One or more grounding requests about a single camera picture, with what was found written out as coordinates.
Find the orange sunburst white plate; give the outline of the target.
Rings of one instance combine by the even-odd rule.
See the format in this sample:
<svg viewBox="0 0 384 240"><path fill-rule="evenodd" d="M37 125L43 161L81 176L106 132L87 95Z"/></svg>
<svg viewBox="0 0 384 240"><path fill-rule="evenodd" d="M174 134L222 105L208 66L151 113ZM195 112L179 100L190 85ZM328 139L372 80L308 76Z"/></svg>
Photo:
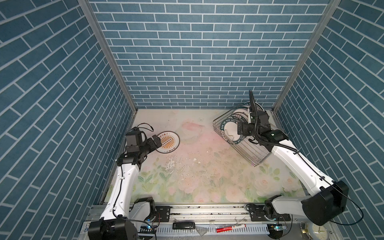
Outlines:
<svg viewBox="0 0 384 240"><path fill-rule="evenodd" d="M169 154L174 152L180 145L180 137L177 133L172 131L165 131L158 135L161 140L162 146L157 149L161 154Z"/></svg>

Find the green rim white plate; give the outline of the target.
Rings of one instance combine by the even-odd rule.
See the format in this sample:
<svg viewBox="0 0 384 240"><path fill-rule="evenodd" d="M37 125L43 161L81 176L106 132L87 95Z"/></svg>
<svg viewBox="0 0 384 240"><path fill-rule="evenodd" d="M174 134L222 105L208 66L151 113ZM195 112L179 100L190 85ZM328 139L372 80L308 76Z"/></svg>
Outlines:
<svg viewBox="0 0 384 240"><path fill-rule="evenodd" d="M242 124L243 121L236 118L227 118L221 122L220 130L229 143L237 145L246 138L245 136L238 134L239 123Z"/></svg>

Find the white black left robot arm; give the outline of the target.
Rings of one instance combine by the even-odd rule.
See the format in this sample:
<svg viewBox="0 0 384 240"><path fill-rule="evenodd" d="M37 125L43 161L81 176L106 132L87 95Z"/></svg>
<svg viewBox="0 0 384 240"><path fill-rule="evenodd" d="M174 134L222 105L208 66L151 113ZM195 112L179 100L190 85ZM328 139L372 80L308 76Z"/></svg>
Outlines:
<svg viewBox="0 0 384 240"><path fill-rule="evenodd" d="M154 213L152 198L140 200L130 210L135 181L148 154L162 146L157 135L142 139L142 131L126 134L126 150L117 159L117 179L108 204L98 221L90 223L90 240L137 240L143 224Z"/></svg>

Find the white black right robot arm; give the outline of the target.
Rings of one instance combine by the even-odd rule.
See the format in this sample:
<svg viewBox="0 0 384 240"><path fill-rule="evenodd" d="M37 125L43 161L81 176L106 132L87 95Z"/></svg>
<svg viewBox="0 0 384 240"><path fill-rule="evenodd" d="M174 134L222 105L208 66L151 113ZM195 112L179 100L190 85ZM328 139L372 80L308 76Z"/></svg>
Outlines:
<svg viewBox="0 0 384 240"><path fill-rule="evenodd" d="M322 226L345 211L349 187L343 181L336 182L320 171L296 149L284 132L279 129L264 131L260 124L239 123L238 134L253 137L259 145L280 159L309 193L302 198L273 196L267 199L267 218L283 214L298 215Z"/></svg>

